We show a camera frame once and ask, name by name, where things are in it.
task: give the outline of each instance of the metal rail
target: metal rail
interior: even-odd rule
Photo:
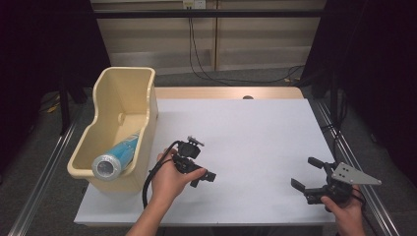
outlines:
[[[13,224],[9,232],[9,236],[24,236],[28,232],[31,221],[33,220],[33,217],[36,214],[39,204],[43,199],[44,193],[53,177],[59,160],[61,159],[63,153],[65,153],[68,142],[71,140],[71,137],[76,128],[76,124],[80,120],[83,107],[84,106],[81,105],[76,108],[73,123],[64,133],[64,135],[60,136],[60,138],[58,139],[55,149],[49,156],[48,162],[46,163],[42,173],[40,174],[40,177],[37,180],[33,190],[31,191],[28,200],[26,201],[24,207],[19,213],[18,218],[15,220],[15,223]]]
[[[328,110],[328,107],[323,101],[317,101],[317,105],[319,107],[319,110],[323,116],[323,118],[326,121],[327,125],[331,124],[330,119],[330,112]],[[358,170],[362,171],[361,166],[359,165],[358,160],[356,159],[352,149],[350,148],[347,141],[344,139],[343,135],[340,133],[337,133],[337,131],[332,128],[330,129],[331,134],[334,138],[337,136],[336,144],[339,148],[340,152],[343,155],[343,158],[345,159],[346,163],[355,167]],[[367,200],[367,205],[373,212],[377,222],[380,224],[381,229],[383,230],[384,234],[387,236],[393,236],[393,235],[400,235],[398,230],[396,229],[386,207],[384,206],[383,202],[381,201],[380,197],[378,197],[377,193],[375,192],[374,188],[372,186],[361,186],[362,193],[364,197]]]
[[[353,11],[325,11],[322,9],[284,10],[94,10],[93,12],[38,12],[35,15],[85,17],[96,19],[140,18],[341,18],[358,15]]]

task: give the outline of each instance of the metal bracket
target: metal bracket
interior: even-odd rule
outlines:
[[[382,185],[383,182],[343,162],[331,174],[331,178],[347,184]]]

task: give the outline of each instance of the wall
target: wall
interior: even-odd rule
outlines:
[[[182,1],[91,0],[95,10],[182,9]],[[325,0],[216,1],[208,9],[322,9]],[[305,64],[319,18],[193,19],[206,71]],[[191,72],[188,19],[99,19],[113,66],[152,66],[159,74]],[[194,66],[199,66],[192,51]]]

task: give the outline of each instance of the human hand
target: human hand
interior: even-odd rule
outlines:
[[[174,199],[182,193],[185,186],[206,173],[206,169],[200,168],[193,172],[182,174],[175,167],[172,155],[176,154],[176,149],[171,149],[166,155],[164,164],[156,172],[151,181],[152,196],[149,202],[158,202],[159,205],[170,206]],[[160,161],[163,153],[160,153],[157,160]]]
[[[353,186],[352,194],[361,198],[359,187]],[[322,203],[335,215],[338,233],[341,236],[365,235],[362,225],[362,203],[350,198],[345,207],[338,206],[331,198],[323,196]]]

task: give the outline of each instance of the black curtain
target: black curtain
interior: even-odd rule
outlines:
[[[411,0],[328,0],[302,81],[315,97],[343,89],[396,166],[414,183],[417,148],[417,5]]]
[[[83,102],[82,88],[110,66],[96,19],[74,12],[91,13],[89,0],[0,3],[0,171],[25,141],[44,94],[63,82]]]

